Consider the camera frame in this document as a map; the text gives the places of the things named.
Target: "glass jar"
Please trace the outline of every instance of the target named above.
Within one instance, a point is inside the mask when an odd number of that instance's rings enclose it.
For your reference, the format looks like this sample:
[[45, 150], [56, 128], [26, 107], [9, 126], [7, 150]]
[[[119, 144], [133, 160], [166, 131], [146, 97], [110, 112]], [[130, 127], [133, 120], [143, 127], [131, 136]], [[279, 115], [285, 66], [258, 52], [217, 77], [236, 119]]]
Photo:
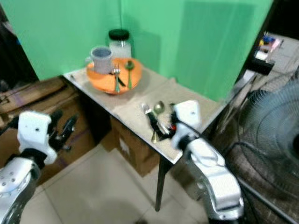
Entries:
[[113, 29], [109, 31], [109, 47], [112, 56], [119, 58], [131, 58], [131, 44], [128, 42], [129, 32], [125, 29]]

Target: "electric fan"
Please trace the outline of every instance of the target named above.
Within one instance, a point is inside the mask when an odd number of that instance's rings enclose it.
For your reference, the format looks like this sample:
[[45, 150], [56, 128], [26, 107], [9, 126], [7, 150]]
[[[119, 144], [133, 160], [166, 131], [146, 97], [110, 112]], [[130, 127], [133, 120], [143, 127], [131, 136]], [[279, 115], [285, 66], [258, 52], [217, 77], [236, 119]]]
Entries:
[[299, 198], [299, 79], [280, 75], [248, 94], [238, 120], [248, 162], [278, 191]]

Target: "spoon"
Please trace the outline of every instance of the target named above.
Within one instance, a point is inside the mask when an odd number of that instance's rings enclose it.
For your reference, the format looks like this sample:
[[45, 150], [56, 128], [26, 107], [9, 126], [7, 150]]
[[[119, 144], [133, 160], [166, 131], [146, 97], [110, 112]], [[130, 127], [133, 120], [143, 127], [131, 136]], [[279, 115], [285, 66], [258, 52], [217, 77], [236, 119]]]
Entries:
[[154, 105], [154, 112], [156, 113], [157, 116], [163, 113], [164, 111], [165, 111], [165, 105], [162, 101], [159, 101]]
[[[162, 101], [159, 101], [154, 105], [154, 112], [157, 115], [157, 117], [159, 114], [163, 113], [164, 111], [165, 111], [165, 105]], [[158, 125], [162, 128], [165, 134], [169, 133], [167, 128], [161, 122], [158, 121]]]
[[128, 88], [131, 90], [132, 89], [132, 82], [131, 82], [131, 70], [134, 69], [134, 63], [132, 61], [128, 61], [126, 63], [126, 69], [129, 72], [129, 77], [128, 77]]

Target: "green backdrop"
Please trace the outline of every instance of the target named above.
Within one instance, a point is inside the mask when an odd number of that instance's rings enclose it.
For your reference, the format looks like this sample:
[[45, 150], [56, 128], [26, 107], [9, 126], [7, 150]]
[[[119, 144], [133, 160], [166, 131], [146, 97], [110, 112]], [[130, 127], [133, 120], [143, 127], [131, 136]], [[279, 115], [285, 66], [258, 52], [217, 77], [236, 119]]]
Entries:
[[133, 56], [211, 99], [232, 88], [272, 0], [0, 0], [40, 79], [84, 67], [112, 28]]

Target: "black jar lid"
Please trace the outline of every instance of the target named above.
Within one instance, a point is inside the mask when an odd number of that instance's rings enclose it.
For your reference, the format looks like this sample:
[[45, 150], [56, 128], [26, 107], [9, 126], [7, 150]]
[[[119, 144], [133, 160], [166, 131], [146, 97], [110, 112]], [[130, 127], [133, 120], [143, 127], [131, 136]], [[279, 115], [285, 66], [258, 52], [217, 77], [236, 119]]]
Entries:
[[109, 31], [109, 37], [113, 41], [125, 41], [129, 39], [129, 31], [126, 29], [112, 29]]

